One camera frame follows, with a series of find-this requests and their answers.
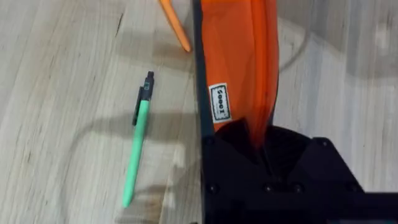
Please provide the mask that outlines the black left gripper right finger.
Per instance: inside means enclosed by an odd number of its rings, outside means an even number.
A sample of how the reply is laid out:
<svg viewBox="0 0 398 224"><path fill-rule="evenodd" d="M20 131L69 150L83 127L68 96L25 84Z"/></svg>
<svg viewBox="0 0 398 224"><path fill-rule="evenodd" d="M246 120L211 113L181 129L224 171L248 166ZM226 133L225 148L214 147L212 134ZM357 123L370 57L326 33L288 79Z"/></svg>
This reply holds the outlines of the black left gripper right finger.
<svg viewBox="0 0 398 224"><path fill-rule="evenodd" d="M264 155L277 193L306 196L321 202L361 195L347 163L327 138L310 138L278 126L267 129Z"/></svg>

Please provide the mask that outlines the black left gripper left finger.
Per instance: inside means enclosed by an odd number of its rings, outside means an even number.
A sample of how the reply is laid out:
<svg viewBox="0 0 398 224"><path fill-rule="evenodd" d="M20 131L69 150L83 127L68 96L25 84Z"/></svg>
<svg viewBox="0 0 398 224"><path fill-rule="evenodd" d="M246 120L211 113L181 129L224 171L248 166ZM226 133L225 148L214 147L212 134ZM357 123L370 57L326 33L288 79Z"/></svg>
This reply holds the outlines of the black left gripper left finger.
<svg viewBox="0 0 398 224"><path fill-rule="evenodd" d="M252 145L245 120L234 121L203 140L204 223L274 223L265 197L274 191L275 172L267 148L267 125L259 147Z"/></svg>

